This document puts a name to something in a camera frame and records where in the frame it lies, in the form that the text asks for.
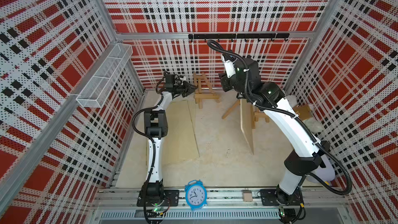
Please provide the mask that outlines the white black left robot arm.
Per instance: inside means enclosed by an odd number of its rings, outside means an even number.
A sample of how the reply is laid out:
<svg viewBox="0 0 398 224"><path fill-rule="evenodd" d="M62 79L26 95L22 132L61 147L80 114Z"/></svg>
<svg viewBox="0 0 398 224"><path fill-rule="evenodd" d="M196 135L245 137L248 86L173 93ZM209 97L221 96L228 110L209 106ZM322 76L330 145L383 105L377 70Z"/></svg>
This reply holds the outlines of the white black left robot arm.
<svg viewBox="0 0 398 224"><path fill-rule="evenodd" d="M149 146L148 172L137 200L139 207L162 205L168 196L164 190L161 165L164 138L169 130L166 109L174 98L187 97L196 89L197 86L188 83L185 76L165 71L155 87L159 95L157 103L137 111L133 116L134 132L145 137Z"/></svg>

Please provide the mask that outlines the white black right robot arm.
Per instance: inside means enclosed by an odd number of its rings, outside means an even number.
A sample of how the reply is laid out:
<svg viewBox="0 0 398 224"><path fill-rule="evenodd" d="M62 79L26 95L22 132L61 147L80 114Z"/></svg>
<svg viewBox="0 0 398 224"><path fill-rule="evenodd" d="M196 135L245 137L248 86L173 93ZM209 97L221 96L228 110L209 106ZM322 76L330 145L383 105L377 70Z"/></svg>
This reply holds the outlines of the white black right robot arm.
<svg viewBox="0 0 398 224"><path fill-rule="evenodd" d="M289 205L295 192L306 177L313 177L330 192L345 196L352 191L352 179L344 165L329 152L327 142L321 142L304 124L290 106L284 92L276 83L262 82L258 62L251 58L234 58L222 55L225 72L220 74L225 92L235 90L238 96L267 115L283 132L293 147L293 151L284 161L285 173L275 192L277 201ZM342 170L346 186L342 190L334 189L325 180L315 174L323 162L330 158Z"/></svg>

